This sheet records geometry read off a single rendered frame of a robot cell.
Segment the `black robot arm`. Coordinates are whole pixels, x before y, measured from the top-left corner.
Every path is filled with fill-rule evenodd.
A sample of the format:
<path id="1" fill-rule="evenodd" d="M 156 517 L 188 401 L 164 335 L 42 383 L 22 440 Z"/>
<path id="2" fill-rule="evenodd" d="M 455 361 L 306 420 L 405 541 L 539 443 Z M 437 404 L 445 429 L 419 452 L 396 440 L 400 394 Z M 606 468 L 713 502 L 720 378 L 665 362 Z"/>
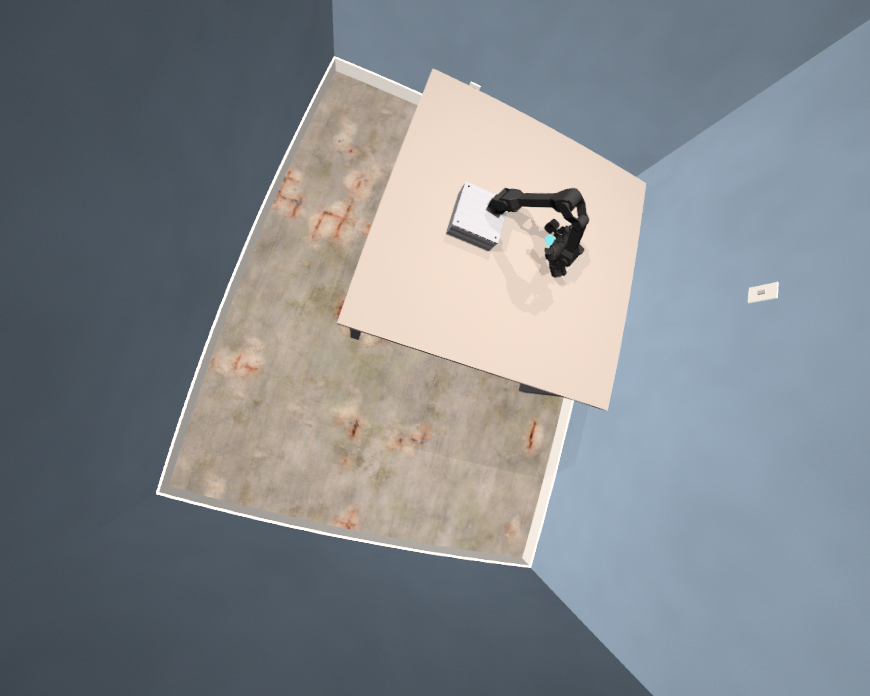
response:
<path id="1" fill-rule="evenodd" d="M 492 198 L 491 203 L 488 204 L 486 211 L 497 218 L 505 211 L 517 212 L 521 207 L 553 208 L 561 213 L 563 218 L 573 226 L 566 225 L 559 237 L 566 247 L 563 250 L 561 246 L 553 244 L 550 248 L 545 248 L 545 257 L 549 261 L 552 277 L 567 274 L 566 267 L 570 267 L 579 256 L 579 244 L 589 223 L 585 200 L 577 188 L 564 189 L 557 193 L 523 193 L 519 189 L 504 188 Z M 571 213 L 576 207 L 578 218 Z"/>

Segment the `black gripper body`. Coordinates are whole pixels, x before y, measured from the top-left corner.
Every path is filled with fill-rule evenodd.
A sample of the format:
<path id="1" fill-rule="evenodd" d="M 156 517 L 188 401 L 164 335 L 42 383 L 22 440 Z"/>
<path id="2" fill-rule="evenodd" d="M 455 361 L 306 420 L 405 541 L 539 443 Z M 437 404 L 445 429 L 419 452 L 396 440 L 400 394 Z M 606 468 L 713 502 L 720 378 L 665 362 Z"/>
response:
<path id="1" fill-rule="evenodd" d="M 548 223 L 549 223 L 549 222 L 548 222 Z M 551 234 L 551 233 L 555 233 L 555 234 L 553 234 L 553 235 L 556 237 L 556 239 L 555 239 L 556 242 L 553 242 L 552 245 L 553 245 L 553 244 L 557 244 L 557 245 L 561 246 L 562 249 L 564 250 L 564 248 L 566 247 L 566 246 L 565 246 L 566 244 L 565 244 L 563 241 L 561 242 L 561 241 L 559 240 L 559 237 L 560 237 L 560 235 L 561 235 L 561 233 L 562 233 L 561 228 L 560 228 L 560 230 L 558 229 L 559 226 L 560 226 L 560 223 L 559 223 L 556 219 L 552 219 L 552 220 L 550 221 L 550 223 L 549 223 L 549 224 L 548 224 L 548 223 L 544 226 L 544 229 L 545 229 L 549 234 Z M 580 251 L 579 251 L 579 255 L 581 255 L 581 254 L 584 252 L 584 248 L 583 248 L 581 245 L 579 245 L 579 249 L 580 249 Z"/>

